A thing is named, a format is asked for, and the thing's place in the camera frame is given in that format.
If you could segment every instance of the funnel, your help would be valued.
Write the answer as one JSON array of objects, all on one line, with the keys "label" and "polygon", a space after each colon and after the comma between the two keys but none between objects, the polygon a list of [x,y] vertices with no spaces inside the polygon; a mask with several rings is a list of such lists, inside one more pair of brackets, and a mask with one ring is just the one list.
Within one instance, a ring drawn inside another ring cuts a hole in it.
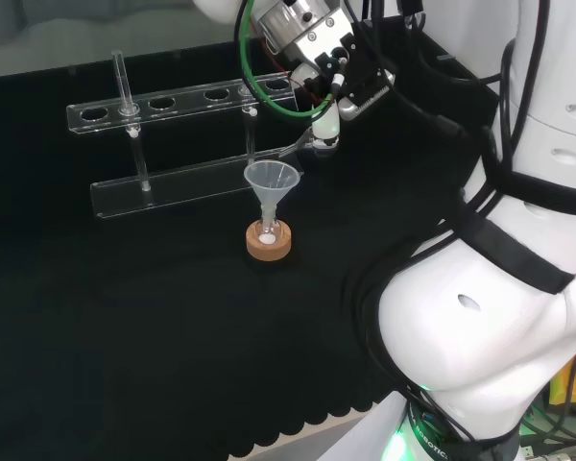
[{"label": "funnel", "polygon": [[246,180],[264,206],[276,206],[300,181],[292,166],[276,160],[261,160],[246,168]]},{"label": "funnel", "polygon": [[262,208],[262,219],[248,229],[248,249],[258,259],[280,259],[290,251],[291,232],[277,221],[277,204],[299,183],[299,172],[281,161],[260,160],[249,165],[244,176]]}]

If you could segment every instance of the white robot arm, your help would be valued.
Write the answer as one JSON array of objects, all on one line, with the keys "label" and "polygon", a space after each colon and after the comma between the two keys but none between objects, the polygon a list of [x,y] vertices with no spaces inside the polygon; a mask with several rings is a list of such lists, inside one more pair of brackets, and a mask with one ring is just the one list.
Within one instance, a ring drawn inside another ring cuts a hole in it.
[{"label": "white robot arm", "polygon": [[[194,0],[215,21],[234,24],[242,0]],[[347,75],[342,77],[342,93],[333,98],[330,110],[312,122],[313,147],[327,155],[339,142],[340,116],[353,120],[388,93],[387,82],[395,76],[377,72],[377,65],[356,47],[356,38],[342,10],[340,0],[255,0],[252,22],[274,55],[300,62],[291,74],[295,87],[309,82],[318,88],[335,81],[338,60],[348,59]]]},{"label": "white robot arm", "polygon": [[[533,398],[576,354],[576,200],[567,199],[576,197],[576,0],[519,1],[514,53],[506,56],[509,105],[493,125],[497,151],[514,157],[506,155],[506,173],[496,177],[492,161],[485,172],[481,160],[463,200],[485,182],[503,193],[485,194],[494,205],[487,219],[450,217],[458,238],[396,275],[376,306],[382,348],[464,440],[501,447],[489,451],[501,456],[494,461],[523,459],[508,441]],[[239,1],[195,3],[229,23]],[[276,3],[261,0],[258,14]],[[281,36],[281,24],[275,27]],[[517,120],[522,135],[509,146],[502,132]],[[512,182],[508,170],[522,176]],[[419,433],[413,407],[401,425],[412,459],[452,458]]]}]

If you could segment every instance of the clear plastic funnel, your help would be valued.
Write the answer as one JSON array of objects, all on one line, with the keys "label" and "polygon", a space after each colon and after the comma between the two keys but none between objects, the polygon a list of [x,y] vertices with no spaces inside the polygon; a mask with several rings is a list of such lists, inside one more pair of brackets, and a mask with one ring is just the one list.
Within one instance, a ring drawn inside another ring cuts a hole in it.
[{"label": "clear plastic funnel", "polygon": [[281,161],[260,160],[249,165],[244,176],[262,208],[262,219],[256,225],[258,240],[274,245],[281,238],[281,226],[276,220],[277,204],[299,183],[299,172]]},{"label": "clear plastic funnel", "polygon": [[257,161],[244,175],[263,206],[276,206],[300,181],[296,169],[277,160]]}]

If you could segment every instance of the small glass vial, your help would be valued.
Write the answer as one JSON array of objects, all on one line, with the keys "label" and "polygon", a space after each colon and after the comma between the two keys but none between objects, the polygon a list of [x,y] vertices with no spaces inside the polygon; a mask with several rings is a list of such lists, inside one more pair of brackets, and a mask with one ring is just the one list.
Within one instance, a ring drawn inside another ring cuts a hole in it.
[{"label": "small glass vial", "polygon": [[274,245],[281,240],[281,225],[276,219],[277,205],[263,204],[262,218],[256,224],[256,235],[260,243]]}]

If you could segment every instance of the green cable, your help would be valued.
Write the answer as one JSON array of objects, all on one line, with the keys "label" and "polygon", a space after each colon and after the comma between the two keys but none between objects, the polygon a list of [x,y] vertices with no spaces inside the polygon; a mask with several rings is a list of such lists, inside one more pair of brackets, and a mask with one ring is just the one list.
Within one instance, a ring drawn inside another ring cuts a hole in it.
[{"label": "green cable", "polygon": [[255,89],[256,93],[258,93],[260,98],[267,105],[269,105],[269,107],[283,113],[284,115],[288,115],[288,116],[296,117],[296,118],[307,118],[307,117],[312,117],[314,115],[318,115],[320,112],[322,112],[324,109],[326,109],[326,106],[328,106],[328,104],[330,103],[330,101],[332,99],[331,94],[327,95],[326,98],[324,99],[324,101],[319,106],[317,106],[315,109],[309,110],[307,112],[294,112],[293,110],[288,110],[286,108],[283,108],[282,106],[277,104],[275,101],[273,101],[267,95],[267,93],[264,92],[264,90],[260,87],[260,85],[258,84],[256,79],[254,78],[252,70],[250,69],[250,65],[248,64],[248,54],[247,54],[247,47],[246,47],[247,38],[248,38],[248,30],[250,28],[250,17],[252,16],[252,8],[253,8],[253,0],[248,0],[248,5],[247,5],[246,10],[244,12],[243,21],[241,22],[241,34],[239,36],[239,52],[241,54],[241,65],[243,66],[243,70],[246,74],[248,82],[250,82],[252,87]]}]

